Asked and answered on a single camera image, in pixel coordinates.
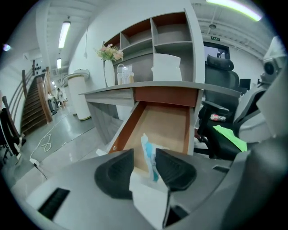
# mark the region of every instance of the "chair headrest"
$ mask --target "chair headrest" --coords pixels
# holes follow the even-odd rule
[[[207,65],[227,71],[232,71],[234,69],[234,64],[231,60],[213,57],[209,54],[207,56]]]

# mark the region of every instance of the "white vase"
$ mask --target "white vase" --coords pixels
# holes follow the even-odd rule
[[[105,73],[105,80],[107,83],[107,86],[114,86],[115,85],[115,72],[114,72],[114,66],[111,60],[105,61],[105,67],[104,67],[104,73]]]

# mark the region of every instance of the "chair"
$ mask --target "chair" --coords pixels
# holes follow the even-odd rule
[[[239,77],[233,72],[234,64],[229,59],[220,59],[208,55],[206,63],[205,83],[218,85],[225,88],[238,90]],[[222,127],[233,129],[233,119],[239,104],[239,99],[233,96],[227,96],[221,93],[205,91],[205,101],[202,102],[204,107],[199,112],[198,135],[200,142],[204,142],[207,149],[194,149],[194,152],[207,154],[210,158],[221,158],[234,160],[240,150],[231,143],[222,134],[217,132],[213,126],[221,125]],[[224,115],[225,122],[210,120],[212,113]]]

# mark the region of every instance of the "staircase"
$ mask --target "staircase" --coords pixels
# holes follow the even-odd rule
[[[24,133],[25,135],[28,135],[37,128],[47,124],[46,116],[38,93],[38,77],[34,78],[24,103],[21,120],[21,133]]]

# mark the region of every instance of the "open drawer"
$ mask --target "open drawer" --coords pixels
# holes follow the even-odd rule
[[[112,139],[108,153],[133,148],[134,166],[148,171],[141,145],[141,137],[145,133],[149,142],[187,154],[191,129],[190,109],[188,106],[137,102],[130,117]]]

